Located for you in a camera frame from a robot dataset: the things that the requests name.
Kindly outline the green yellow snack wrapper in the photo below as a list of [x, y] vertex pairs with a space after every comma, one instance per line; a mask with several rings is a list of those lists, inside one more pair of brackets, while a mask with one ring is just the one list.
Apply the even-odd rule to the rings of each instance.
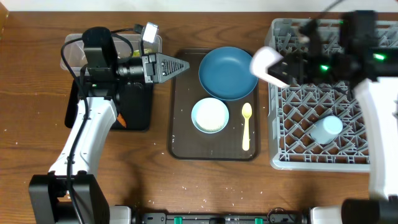
[[[151, 54], [152, 52], [153, 52], [152, 49], [148, 49], [148, 48], [144, 49], [144, 55]], [[140, 50], [135, 50], [132, 56], [133, 57], [140, 57], [141, 56], [140, 55]]]

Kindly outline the orange carrot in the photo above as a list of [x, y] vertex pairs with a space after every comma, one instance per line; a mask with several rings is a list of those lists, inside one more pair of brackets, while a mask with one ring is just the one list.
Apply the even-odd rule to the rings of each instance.
[[118, 114], [117, 121], [120, 123], [122, 127], [124, 128], [127, 127], [126, 121], [124, 120], [122, 114]]

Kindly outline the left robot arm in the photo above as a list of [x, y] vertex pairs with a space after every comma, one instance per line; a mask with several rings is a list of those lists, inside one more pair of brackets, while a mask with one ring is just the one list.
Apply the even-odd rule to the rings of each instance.
[[114, 40], [120, 30], [92, 27], [80, 40], [86, 64], [73, 74], [78, 88], [76, 118], [58, 159], [45, 175], [34, 175], [29, 196], [37, 223], [135, 223], [131, 208], [110, 206], [96, 174], [104, 142], [114, 123], [127, 125], [120, 92], [124, 85], [152, 86], [187, 71], [189, 63], [160, 52], [145, 53], [159, 27], [137, 24], [139, 55], [119, 58]]

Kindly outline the pink cup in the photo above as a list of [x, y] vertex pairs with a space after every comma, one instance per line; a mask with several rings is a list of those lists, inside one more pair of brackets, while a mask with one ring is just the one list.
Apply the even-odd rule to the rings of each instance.
[[287, 88], [288, 84], [280, 78], [276, 78], [268, 72], [268, 69], [283, 59], [280, 53], [269, 46], [261, 47], [252, 57], [250, 63], [251, 73], [261, 80], [273, 84], [279, 88]]

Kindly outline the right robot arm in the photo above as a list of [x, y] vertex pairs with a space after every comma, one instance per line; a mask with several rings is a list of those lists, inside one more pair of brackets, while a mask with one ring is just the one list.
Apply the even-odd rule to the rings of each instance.
[[270, 83], [286, 88], [293, 82], [347, 81], [363, 113], [371, 165], [369, 197], [314, 207], [310, 223], [397, 223], [397, 49], [379, 46], [376, 22], [375, 11], [342, 14], [341, 53], [323, 53], [317, 19], [298, 30], [308, 38], [307, 53], [266, 52]]

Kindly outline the blue cup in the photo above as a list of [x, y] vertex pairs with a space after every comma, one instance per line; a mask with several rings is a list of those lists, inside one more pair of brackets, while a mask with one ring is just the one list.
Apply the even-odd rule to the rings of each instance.
[[319, 144], [331, 143], [343, 130], [343, 122], [336, 116], [326, 116], [314, 125], [310, 136]]

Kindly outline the light blue rice bowl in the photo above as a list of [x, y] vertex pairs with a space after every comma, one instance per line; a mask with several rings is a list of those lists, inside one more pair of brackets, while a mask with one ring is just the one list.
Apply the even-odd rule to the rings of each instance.
[[226, 127], [226, 125], [227, 125], [227, 123], [228, 123], [228, 121], [229, 121], [229, 110], [228, 110], [227, 106], [223, 103], [223, 104], [224, 104], [224, 109], [225, 109], [225, 112], [226, 112], [224, 126], [223, 126], [220, 130], [218, 130], [218, 131], [215, 131], [215, 132], [212, 132], [212, 133], [211, 133], [211, 132], [206, 132], [204, 129], [202, 129], [201, 127], [199, 127], [199, 125], [197, 125], [196, 116], [197, 116], [197, 110], [198, 110], [198, 108], [200, 107], [200, 105], [201, 105], [204, 101], [209, 100], [209, 99], [215, 99], [215, 100], [218, 100], [218, 101], [220, 101], [221, 103], [223, 103], [221, 100], [216, 99], [216, 98], [204, 98], [204, 99], [201, 99], [200, 101], [198, 101], [198, 102], [193, 106], [192, 112], [191, 112], [191, 119], [192, 119], [192, 123], [193, 123], [194, 127], [196, 127], [199, 131], [201, 131], [201, 132], [203, 132], [203, 133], [206, 133], [206, 134], [214, 134], [214, 133], [220, 132], [221, 130], [223, 130], [223, 129]]

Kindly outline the white rice pile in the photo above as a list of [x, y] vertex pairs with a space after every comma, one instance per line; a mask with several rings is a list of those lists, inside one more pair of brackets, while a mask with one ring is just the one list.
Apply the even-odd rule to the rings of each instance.
[[224, 104], [215, 99], [204, 101], [197, 110], [196, 122], [206, 132], [215, 132], [224, 126]]

